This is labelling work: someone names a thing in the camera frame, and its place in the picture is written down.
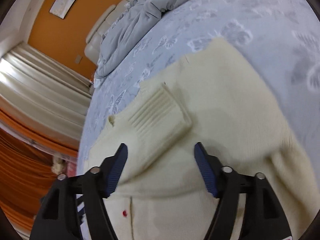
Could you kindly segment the cream sheer curtain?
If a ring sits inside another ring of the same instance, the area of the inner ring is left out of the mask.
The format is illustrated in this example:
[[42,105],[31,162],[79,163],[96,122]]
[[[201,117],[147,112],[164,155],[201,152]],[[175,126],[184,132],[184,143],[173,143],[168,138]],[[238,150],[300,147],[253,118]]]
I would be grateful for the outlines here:
[[1,57],[1,122],[75,157],[92,97],[89,85],[87,78],[20,43]]

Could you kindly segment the grey crumpled duvet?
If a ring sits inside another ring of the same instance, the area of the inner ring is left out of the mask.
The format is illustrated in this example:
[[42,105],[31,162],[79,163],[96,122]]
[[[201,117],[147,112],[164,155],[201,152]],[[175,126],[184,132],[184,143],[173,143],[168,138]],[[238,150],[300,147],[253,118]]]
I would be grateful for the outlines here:
[[99,87],[167,11],[189,0],[132,0],[103,35],[94,85]]

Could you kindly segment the wall socket plate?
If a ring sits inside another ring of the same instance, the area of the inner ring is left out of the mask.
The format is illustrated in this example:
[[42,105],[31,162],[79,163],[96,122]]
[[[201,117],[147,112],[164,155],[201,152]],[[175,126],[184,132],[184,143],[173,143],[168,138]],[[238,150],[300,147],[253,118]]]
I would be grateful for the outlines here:
[[81,55],[77,55],[75,58],[75,63],[79,64],[81,62],[82,56]]

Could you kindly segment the pink patterned blanket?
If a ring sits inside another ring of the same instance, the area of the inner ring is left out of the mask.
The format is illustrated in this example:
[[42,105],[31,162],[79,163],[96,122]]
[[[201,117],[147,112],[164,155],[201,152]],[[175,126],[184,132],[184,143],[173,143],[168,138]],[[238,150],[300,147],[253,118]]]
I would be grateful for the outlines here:
[[76,176],[76,169],[77,169],[77,165],[73,162],[68,161],[66,163],[66,174],[67,177],[74,177]]

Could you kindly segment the blue butterfly bed sheet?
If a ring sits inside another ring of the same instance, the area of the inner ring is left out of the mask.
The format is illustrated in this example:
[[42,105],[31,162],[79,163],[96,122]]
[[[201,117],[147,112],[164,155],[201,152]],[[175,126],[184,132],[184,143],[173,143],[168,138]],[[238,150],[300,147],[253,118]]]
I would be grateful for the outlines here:
[[306,0],[189,0],[162,19],[94,92],[77,172],[106,118],[123,110],[140,82],[182,55],[223,37],[271,86],[313,167],[319,170],[319,20]]

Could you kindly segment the orange curtain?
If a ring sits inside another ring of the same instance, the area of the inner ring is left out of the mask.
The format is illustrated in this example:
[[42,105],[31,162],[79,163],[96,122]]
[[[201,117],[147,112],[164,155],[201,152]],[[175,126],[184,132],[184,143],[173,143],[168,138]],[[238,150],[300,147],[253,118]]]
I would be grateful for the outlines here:
[[[76,140],[50,137],[5,111],[1,111],[1,122],[32,142],[70,157],[78,155]],[[52,159],[48,154],[1,131],[1,208],[15,225],[31,230],[40,208],[40,198],[47,194],[55,180],[51,166]]]

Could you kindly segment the cream knit sweater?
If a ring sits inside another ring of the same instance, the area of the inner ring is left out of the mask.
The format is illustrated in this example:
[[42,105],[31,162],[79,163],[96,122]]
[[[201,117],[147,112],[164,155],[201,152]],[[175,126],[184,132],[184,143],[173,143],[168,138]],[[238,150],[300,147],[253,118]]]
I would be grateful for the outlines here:
[[104,200],[119,239],[204,238],[217,200],[194,158],[198,142],[239,173],[266,175],[293,238],[308,228],[319,210],[310,160],[264,81],[216,38],[141,82],[89,151],[85,169],[127,145],[119,184]]

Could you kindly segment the cream padded headboard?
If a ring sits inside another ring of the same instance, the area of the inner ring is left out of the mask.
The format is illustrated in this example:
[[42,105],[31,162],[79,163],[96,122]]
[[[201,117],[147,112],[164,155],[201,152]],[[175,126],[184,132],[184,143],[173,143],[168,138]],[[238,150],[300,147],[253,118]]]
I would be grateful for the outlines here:
[[111,25],[126,10],[126,6],[132,0],[121,0],[118,4],[109,6],[98,18],[96,23],[86,37],[85,56],[96,66],[100,54],[100,45],[104,34],[110,29]]

